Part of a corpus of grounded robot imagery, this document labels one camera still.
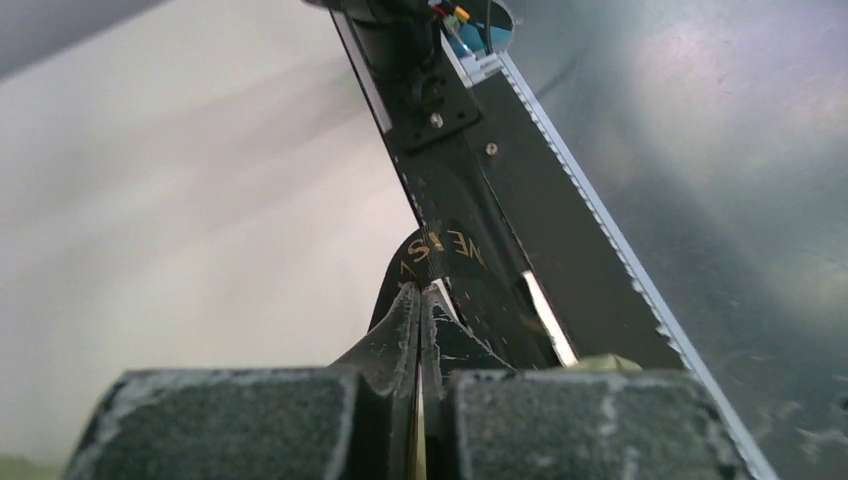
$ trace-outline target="blue component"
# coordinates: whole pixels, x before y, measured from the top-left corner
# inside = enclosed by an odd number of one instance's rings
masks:
[[[486,42],[483,40],[481,32],[472,25],[462,25],[459,29],[459,36],[472,52],[480,52],[486,49]],[[492,44],[495,50],[498,49],[499,45],[509,42],[510,38],[512,38],[512,32],[510,30],[492,27]],[[462,45],[455,38],[449,36],[448,43],[450,43],[457,57],[465,56],[465,49],[462,48]]]

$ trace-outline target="black mounting bracket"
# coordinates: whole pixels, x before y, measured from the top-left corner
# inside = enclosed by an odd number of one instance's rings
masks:
[[[477,123],[482,114],[444,52],[426,70],[405,82],[377,81],[392,121],[392,142],[406,152],[420,150]]]

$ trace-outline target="gray foam block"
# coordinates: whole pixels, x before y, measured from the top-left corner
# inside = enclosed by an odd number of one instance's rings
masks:
[[[359,380],[344,368],[129,373],[65,478],[344,478]]]
[[[469,371],[446,407],[463,479],[748,478],[685,374]]]

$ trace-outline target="metal sheet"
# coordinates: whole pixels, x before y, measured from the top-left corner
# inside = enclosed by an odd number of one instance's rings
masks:
[[[848,471],[848,3],[509,4],[512,59],[778,473]]]

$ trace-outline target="screw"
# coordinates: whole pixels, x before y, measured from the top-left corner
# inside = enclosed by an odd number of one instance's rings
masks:
[[[442,120],[442,116],[438,113],[434,113],[430,115],[430,125],[433,128],[442,128],[442,125],[445,124],[445,121]]]

